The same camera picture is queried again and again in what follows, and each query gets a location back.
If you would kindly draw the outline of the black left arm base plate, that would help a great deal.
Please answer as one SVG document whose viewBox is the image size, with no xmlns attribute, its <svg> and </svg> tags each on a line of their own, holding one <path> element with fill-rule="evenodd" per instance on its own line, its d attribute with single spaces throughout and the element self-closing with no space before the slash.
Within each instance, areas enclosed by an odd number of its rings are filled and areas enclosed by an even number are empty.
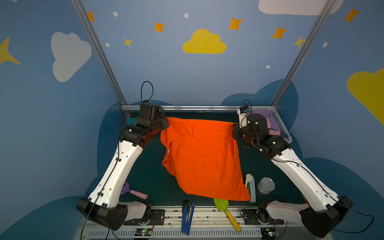
<svg viewBox="0 0 384 240">
<path fill-rule="evenodd" d="M 165 210 L 151 210 L 151 212 L 145 213 L 141 219 L 132 219 L 125 221 L 124 226 L 162 226 L 165 220 Z"/>
</svg>

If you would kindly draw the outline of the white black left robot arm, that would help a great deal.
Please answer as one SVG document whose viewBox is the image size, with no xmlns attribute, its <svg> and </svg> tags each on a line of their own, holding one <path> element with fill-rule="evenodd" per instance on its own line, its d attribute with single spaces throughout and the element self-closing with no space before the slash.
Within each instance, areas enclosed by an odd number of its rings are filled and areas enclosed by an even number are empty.
<svg viewBox="0 0 384 240">
<path fill-rule="evenodd" d="M 167 118 L 162 116 L 154 120 L 138 118 L 135 124 L 123 128 L 116 152 L 102 179 L 88 198 L 77 202 L 76 209 L 87 220 L 113 231 L 128 220 L 129 206 L 119 203 L 124 183 L 145 146 L 169 126 Z"/>
</svg>

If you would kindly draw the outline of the orange t shirt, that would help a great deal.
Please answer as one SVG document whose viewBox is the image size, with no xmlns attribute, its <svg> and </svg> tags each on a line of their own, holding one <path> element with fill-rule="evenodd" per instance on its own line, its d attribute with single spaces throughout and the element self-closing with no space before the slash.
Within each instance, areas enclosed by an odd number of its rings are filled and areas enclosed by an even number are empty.
<svg viewBox="0 0 384 240">
<path fill-rule="evenodd" d="M 251 195 L 243 182 L 234 124 L 213 120 L 167 118 L 161 132 L 166 147 L 162 161 L 189 195 L 248 202 Z"/>
</svg>

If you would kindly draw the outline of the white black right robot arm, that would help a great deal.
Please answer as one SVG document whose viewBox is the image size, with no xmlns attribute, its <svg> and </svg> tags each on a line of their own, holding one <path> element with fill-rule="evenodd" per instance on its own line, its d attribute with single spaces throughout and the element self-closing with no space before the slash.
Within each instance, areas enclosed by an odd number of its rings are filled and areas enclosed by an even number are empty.
<svg viewBox="0 0 384 240">
<path fill-rule="evenodd" d="M 264 201 L 258 206 L 259 219 L 285 220 L 304 226 L 311 234 L 324 238 L 353 206 L 347 196 L 340 197 L 328 188 L 300 160 L 291 146 L 278 135 L 261 132 L 261 121 L 249 121 L 244 128 L 233 125 L 233 138 L 243 139 L 277 166 L 299 189 L 306 204 Z"/>
</svg>

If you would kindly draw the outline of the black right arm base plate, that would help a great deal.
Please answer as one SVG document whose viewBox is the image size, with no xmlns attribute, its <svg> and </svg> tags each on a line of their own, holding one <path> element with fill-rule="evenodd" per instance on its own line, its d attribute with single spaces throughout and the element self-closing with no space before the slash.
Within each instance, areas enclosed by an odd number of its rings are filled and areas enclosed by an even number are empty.
<svg viewBox="0 0 384 240">
<path fill-rule="evenodd" d="M 241 216 L 246 225 L 284 225 L 284 220 L 274 220 L 264 210 L 241 209 Z"/>
</svg>

